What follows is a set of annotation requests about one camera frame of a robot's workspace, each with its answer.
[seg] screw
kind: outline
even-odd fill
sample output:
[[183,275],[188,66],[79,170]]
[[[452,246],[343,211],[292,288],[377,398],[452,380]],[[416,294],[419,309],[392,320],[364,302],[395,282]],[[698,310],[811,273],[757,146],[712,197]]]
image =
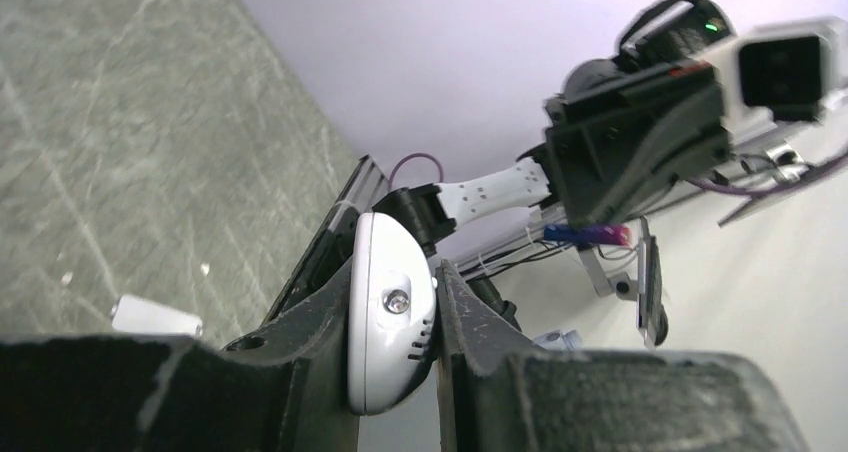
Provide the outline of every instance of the screw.
[[402,314],[409,309],[409,295],[403,290],[395,289],[386,295],[383,305],[392,314]]

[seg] metal bracket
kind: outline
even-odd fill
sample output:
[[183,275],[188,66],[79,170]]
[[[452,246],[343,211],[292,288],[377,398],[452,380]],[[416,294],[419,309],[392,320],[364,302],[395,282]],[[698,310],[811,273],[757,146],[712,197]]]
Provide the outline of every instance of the metal bracket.
[[589,274],[592,287],[598,297],[608,297],[615,294],[621,300],[636,302],[639,296],[639,281],[630,278],[627,272],[619,272],[608,276],[601,266],[598,253],[593,247],[581,247],[577,250],[580,262]]
[[[771,172],[771,177],[779,184],[797,182],[800,180],[801,174],[808,170],[808,166],[798,152],[785,142],[771,149],[764,150],[763,155],[778,166]],[[797,192],[750,198],[733,212],[722,218],[718,222],[718,225],[719,227],[724,227],[745,217],[749,217],[788,199]]]

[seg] cable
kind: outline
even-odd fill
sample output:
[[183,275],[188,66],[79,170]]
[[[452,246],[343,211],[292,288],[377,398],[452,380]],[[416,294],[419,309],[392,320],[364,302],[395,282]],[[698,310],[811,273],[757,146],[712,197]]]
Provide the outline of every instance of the cable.
[[483,262],[482,264],[480,264],[480,263],[475,264],[473,267],[470,267],[468,269],[464,269],[464,270],[460,271],[460,273],[463,276],[467,275],[467,274],[473,274],[473,273],[479,271],[480,269],[485,268],[485,266],[487,266],[488,264],[491,264],[492,262],[497,262],[498,260],[505,259],[506,257],[509,257],[510,255],[512,255],[512,254],[514,254],[514,253],[516,253],[520,250],[524,250],[524,249],[526,249],[527,247],[530,247],[533,244],[539,244],[539,243],[541,243],[541,242],[540,241],[527,242],[526,244],[522,244],[521,246],[516,247],[514,249],[509,249],[509,250],[505,250],[503,252],[499,252],[499,253],[489,257],[488,259],[486,259],[486,261]]
[[409,154],[406,157],[400,159],[400,161],[395,164],[395,167],[392,169],[392,172],[389,174],[389,190],[393,189],[393,184],[395,181],[395,175],[397,175],[398,171],[404,164],[409,162],[412,159],[427,159],[433,164],[436,165],[436,168],[439,169],[439,180],[438,182],[444,182],[445,180],[445,169],[442,167],[442,163],[439,162],[439,159],[433,157],[432,155],[425,152],[416,152],[414,154]]
[[607,271],[606,271],[607,275],[614,275],[614,274],[617,274],[617,273],[621,272],[622,270],[624,270],[624,269],[626,269],[627,267],[629,267],[629,266],[630,266],[630,264],[632,264],[633,262],[635,262],[635,261],[636,261],[636,259],[638,259],[638,258],[639,258],[639,254],[638,254],[638,253],[636,253],[636,249],[634,248],[634,249],[633,249],[633,253],[632,253],[632,254],[629,254],[629,255],[627,256],[627,260],[625,260],[624,262],[621,262],[621,263],[620,263],[620,264],[618,264],[615,268],[610,269],[610,270],[607,270]]
[[[803,165],[807,166],[810,169],[813,169],[813,168],[816,167],[813,164],[807,164],[807,163],[803,163]],[[771,171],[770,170],[760,171],[760,172],[754,172],[752,174],[748,173],[748,174],[745,174],[745,175],[734,176],[734,177],[730,178],[730,182],[731,182],[731,184],[733,184],[735,182],[739,182],[739,181],[744,180],[744,179],[751,179],[751,178],[755,178],[757,176],[764,176],[765,180],[763,182],[755,181],[755,184],[749,184],[749,185],[746,186],[746,188],[757,187],[757,186],[763,185],[764,182],[771,181],[771,176],[768,175],[768,172],[771,172]],[[700,195],[704,195],[708,192],[710,192],[710,191],[706,190],[706,189],[698,188],[698,190],[691,192],[689,194],[686,194],[686,195],[679,197],[677,199],[674,199],[671,202],[668,202],[666,204],[662,204],[662,205],[657,204],[656,207],[647,209],[639,215],[644,216],[644,217],[654,216],[654,215],[659,214],[661,212],[665,212],[669,209],[673,209],[674,207],[677,207],[678,205],[683,205],[683,204],[689,202],[689,200],[694,199],[694,198],[696,198]],[[636,219],[639,218],[639,215],[631,214],[627,217],[625,222],[630,222],[631,220],[636,220]]]
[[625,247],[624,248],[625,252],[623,254],[616,255],[616,256],[610,256],[610,255],[605,254],[603,249],[601,249],[600,245],[597,247],[597,250],[598,250],[598,257],[600,257],[604,260],[611,261],[611,262],[615,262],[615,261],[619,261],[619,260],[626,260],[626,259],[630,258],[631,255],[636,253],[635,247]]
[[704,179],[689,179],[687,182],[703,190],[718,192],[719,194],[732,195],[736,197],[761,198],[772,194],[780,194],[801,190],[812,186],[834,176],[848,166],[848,147],[841,153],[828,159],[822,164],[815,165],[801,175],[797,182],[777,184],[769,189],[755,190],[750,188],[735,187],[732,185],[718,185]]
[[557,246],[555,248],[549,248],[547,250],[542,250],[542,251],[536,252],[535,254],[533,254],[529,257],[525,257],[524,259],[517,260],[515,262],[511,262],[511,263],[508,263],[508,264],[504,264],[497,271],[495,271],[491,274],[488,274],[487,277],[489,277],[491,279],[491,278],[497,277],[498,275],[506,272],[507,270],[510,270],[513,267],[517,267],[521,264],[528,264],[530,262],[538,262],[540,260],[548,259],[550,257],[553,257],[557,254],[562,253],[565,250],[570,249],[571,247],[573,247],[572,244],[565,244],[565,245]]

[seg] white rounded object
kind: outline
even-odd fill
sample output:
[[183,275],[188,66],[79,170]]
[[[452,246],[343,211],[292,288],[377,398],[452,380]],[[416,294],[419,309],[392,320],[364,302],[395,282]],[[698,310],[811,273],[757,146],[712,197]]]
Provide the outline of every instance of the white rounded object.
[[395,219],[365,213],[356,225],[348,319],[348,396],[358,415],[383,413],[426,374],[436,315],[427,257]]

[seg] white object on floor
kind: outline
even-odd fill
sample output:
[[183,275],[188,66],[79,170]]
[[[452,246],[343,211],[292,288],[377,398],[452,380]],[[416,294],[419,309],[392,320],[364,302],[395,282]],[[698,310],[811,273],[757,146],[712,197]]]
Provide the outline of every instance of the white object on floor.
[[359,217],[348,322],[348,394],[359,415],[406,399],[430,371],[435,281],[421,247],[392,217]]
[[533,342],[547,350],[577,350],[583,347],[583,340],[576,330],[569,330],[566,333],[560,329],[552,330],[536,337]]
[[112,308],[112,328],[118,332],[200,337],[203,321],[196,315],[134,295],[123,295]]

